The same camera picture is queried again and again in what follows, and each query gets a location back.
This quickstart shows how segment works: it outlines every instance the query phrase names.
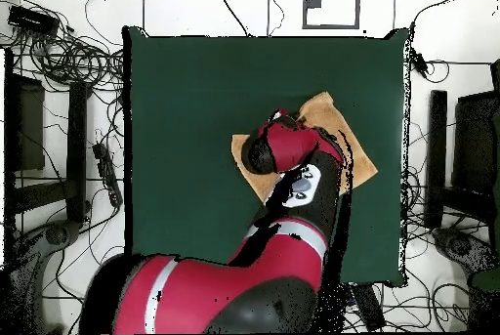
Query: electronic device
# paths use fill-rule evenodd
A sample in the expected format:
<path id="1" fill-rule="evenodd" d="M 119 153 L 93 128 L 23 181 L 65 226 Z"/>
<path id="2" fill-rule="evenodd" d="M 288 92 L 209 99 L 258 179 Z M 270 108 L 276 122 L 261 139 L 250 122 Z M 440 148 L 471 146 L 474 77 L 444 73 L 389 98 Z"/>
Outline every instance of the electronic device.
<path id="1" fill-rule="evenodd" d="M 98 160 L 99 175 L 103 179 L 107 189 L 109 202 L 111 206 L 118 208 L 123 204 L 123 197 L 118 186 L 118 181 L 116 180 L 116 175 L 114 174 L 114 166 L 109 156 L 109 151 L 101 143 L 92 146 L 92 151 Z"/>
<path id="2" fill-rule="evenodd" d="M 20 131 L 20 151 L 13 153 L 15 171 L 41 170 L 45 166 L 43 148 L 36 143 L 43 143 L 43 103 L 45 89 L 42 82 L 12 74 L 12 94 L 7 97 L 12 110 L 13 125 Z"/>
<path id="3" fill-rule="evenodd" d="M 457 229 L 434 229 L 436 250 L 445 258 L 459 264 L 466 278 L 472 273 L 495 268 L 497 258 L 491 247 Z"/>
<path id="4" fill-rule="evenodd" d="M 25 30 L 33 37 L 49 36 L 52 38 L 58 34 L 60 24 L 59 19 L 22 6 L 11 6 L 8 22 L 9 25 Z"/>

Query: tangled wires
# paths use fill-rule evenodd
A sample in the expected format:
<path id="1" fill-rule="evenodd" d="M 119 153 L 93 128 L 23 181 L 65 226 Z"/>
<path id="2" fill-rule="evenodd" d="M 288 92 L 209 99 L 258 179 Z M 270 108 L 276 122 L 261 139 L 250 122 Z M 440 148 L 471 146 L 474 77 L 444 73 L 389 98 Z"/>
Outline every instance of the tangled wires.
<path id="1" fill-rule="evenodd" d="M 84 37 L 33 39 L 29 47 L 31 61 L 46 78 L 62 85 L 86 82 L 89 86 L 121 83 L 122 51 L 92 46 Z"/>

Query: tan cloth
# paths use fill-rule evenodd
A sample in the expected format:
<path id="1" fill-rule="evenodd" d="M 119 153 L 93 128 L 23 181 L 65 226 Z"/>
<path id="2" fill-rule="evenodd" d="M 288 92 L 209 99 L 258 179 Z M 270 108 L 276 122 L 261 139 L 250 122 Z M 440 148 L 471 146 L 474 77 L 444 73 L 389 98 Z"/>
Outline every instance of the tan cloth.
<path id="1" fill-rule="evenodd" d="M 337 137 L 337 143 L 342 148 L 344 155 L 348 156 L 349 153 L 346 143 L 344 138 L 339 134 L 339 130 L 345 134 L 346 139 L 351 146 L 351 151 L 353 152 L 353 188 L 362 185 L 377 173 L 377 168 L 364 153 L 348 123 L 339 110 L 333 106 L 333 100 L 330 97 L 330 94 L 322 92 L 321 94 L 318 94 L 308 100 L 301 107 L 300 119 L 304 120 L 307 126 L 322 127 L 328 131 L 328 133 Z M 257 193 L 261 201 L 264 202 L 266 197 L 269 195 L 272 186 L 276 182 L 278 175 L 276 173 L 265 175 L 252 174 L 245 168 L 241 161 L 241 148 L 248 137 L 248 135 L 241 134 L 233 135 L 230 150 L 239 170 L 243 174 L 243 177 Z M 344 193 L 346 188 L 347 177 L 343 174 L 340 193 Z"/>

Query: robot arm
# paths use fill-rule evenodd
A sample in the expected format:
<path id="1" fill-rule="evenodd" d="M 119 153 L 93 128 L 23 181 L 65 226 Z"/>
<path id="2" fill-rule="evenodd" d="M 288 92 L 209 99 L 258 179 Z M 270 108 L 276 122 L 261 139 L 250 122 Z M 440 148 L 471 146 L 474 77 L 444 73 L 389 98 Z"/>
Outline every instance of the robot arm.
<path id="1" fill-rule="evenodd" d="M 279 112 L 245 143 L 250 171 L 282 172 L 226 265 L 119 256 L 94 277 L 81 334 L 304 332 L 333 231 L 343 155 Z"/>

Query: green mat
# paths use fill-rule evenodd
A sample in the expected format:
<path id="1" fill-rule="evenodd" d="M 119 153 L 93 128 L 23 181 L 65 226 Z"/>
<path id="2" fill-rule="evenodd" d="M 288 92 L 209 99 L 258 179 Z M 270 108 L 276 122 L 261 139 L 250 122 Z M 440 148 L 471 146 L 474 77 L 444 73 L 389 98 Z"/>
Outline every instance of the green mat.
<path id="1" fill-rule="evenodd" d="M 277 107 L 293 111 L 327 91 L 379 170 L 353 193 L 342 280 L 402 285 L 407 30 L 389 40 L 129 33 L 133 251 L 225 263 L 259 207 L 232 159 L 231 135 L 250 133 Z"/>

